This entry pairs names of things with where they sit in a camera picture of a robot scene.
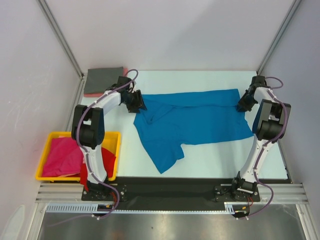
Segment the aluminium front rail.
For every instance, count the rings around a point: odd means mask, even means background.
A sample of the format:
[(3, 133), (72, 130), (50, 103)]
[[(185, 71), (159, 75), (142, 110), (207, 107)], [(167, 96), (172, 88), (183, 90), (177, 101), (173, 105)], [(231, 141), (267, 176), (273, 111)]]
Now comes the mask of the aluminium front rail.
[[(304, 186), (299, 184), (270, 184), (273, 189), (272, 204), (308, 204)], [(42, 183), (35, 201), (37, 203), (79, 203), (83, 186), (79, 183)]]

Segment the magenta t-shirt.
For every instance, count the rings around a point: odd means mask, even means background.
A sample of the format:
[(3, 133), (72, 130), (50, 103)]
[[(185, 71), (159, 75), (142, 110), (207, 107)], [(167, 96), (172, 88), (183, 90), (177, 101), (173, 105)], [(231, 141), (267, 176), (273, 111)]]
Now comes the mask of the magenta t-shirt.
[(68, 177), (79, 174), (84, 155), (71, 137), (54, 138), (43, 165), (42, 177)]

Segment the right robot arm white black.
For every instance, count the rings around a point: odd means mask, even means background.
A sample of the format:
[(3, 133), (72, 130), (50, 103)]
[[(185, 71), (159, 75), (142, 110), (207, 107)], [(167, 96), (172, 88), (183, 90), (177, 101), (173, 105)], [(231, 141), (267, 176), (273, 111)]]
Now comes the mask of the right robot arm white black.
[(254, 136), (247, 160), (232, 180), (230, 195), (236, 201), (244, 201), (257, 192), (260, 170), (270, 149), (285, 135), (292, 106), (280, 101), (270, 87), (251, 86), (238, 102), (242, 112), (259, 104), (252, 125)]

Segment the yellow plastic bin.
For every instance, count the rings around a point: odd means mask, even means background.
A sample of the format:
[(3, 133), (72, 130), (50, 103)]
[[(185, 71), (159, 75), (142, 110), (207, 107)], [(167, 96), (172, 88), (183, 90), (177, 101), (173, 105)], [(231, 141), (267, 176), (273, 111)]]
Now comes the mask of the yellow plastic bin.
[[(116, 179), (120, 159), (122, 136), (118, 131), (108, 131), (102, 142), (103, 165), (109, 181)], [(70, 131), (54, 131), (48, 135), (42, 151), (35, 178), (38, 181), (79, 182), (81, 164), (80, 148), (71, 138)]]

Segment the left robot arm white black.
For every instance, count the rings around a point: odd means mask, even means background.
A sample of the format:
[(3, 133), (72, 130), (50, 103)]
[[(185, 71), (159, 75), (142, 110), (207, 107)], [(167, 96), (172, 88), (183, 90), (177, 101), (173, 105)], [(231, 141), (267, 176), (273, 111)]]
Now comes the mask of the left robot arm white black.
[(124, 104), (129, 113), (146, 110), (140, 90), (107, 90), (91, 105), (78, 104), (74, 109), (71, 137), (76, 141), (84, 156), (87, 169), (86, 194), (83, 200), (104, 201), (115, 190), (109, 185), (102, 156), (105, 138), (105, 115), (113, 108)]

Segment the right aluminium frame post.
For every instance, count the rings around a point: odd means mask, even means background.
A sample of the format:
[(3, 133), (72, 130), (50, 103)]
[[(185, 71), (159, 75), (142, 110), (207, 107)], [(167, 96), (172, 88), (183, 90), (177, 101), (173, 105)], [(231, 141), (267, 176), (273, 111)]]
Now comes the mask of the right aluminium frame post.
[(302, 2), (303, 0), (292, 1), (292, 4), (290, 5), (289, 10), (286, 13), (285, 18), (283, 19), (278, 31), (276, 32), (275, 37), (273, 38), (266, 54), (262, 58), (262, 61), (260, 62), (257, 70), (255, 71), (257, 75), (261, 75), (263, 73), (263, 70), (265, 69), (267, 63), (270, 61), (272, 55), (277, 49), (279, 43), (281, 42), (283, 36), (285, 35), (288, 27), (291, 24), (292, 19), (294, 18), (296, 12), (300, 8)]

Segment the red t-shirt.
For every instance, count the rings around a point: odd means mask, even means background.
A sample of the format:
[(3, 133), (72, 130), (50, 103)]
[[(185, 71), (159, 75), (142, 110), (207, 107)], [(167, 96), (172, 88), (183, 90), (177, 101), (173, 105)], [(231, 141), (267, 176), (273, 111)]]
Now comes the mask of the red t-shirt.
[[(102, 147), (101, 148), (102, 160), (104, 169), (107, 172), (108, 180), (110, 182), (116, 179), (116, 171), (117, 168), (115, 164), (117, 163), (117, 157), (110, 152), (108, 149)], [(87, 183), (88, 171), (85, 162), (83, 161), (80, 167), (80, 184), (84, 186), (84, 189), (88, 192), (88, 183)]]

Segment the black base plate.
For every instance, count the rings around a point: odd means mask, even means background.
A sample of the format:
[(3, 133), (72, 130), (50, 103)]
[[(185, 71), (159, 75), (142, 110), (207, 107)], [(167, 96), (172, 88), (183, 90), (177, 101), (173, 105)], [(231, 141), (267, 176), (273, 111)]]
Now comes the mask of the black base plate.
[(205, 204), (258, 203), (259, 191), (244, 201), (231, 196), (230, 178), (180, 178), (180, 177), (117, 177), (110, 184), (119, 192), (120, 203), (143, 204)]

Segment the blue t-shirt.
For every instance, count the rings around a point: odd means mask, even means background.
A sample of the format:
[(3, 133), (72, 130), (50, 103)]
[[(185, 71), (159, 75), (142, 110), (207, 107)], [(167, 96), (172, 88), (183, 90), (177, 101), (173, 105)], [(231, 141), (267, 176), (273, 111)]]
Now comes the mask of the blue t-shirt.
[(144, 94), (146, 109), (134, 119), (141, 144), (159, 173), (184, 158), (184, 145), (247, 139), (253, 133), (245, 113), (237, 111), (237, 89)]

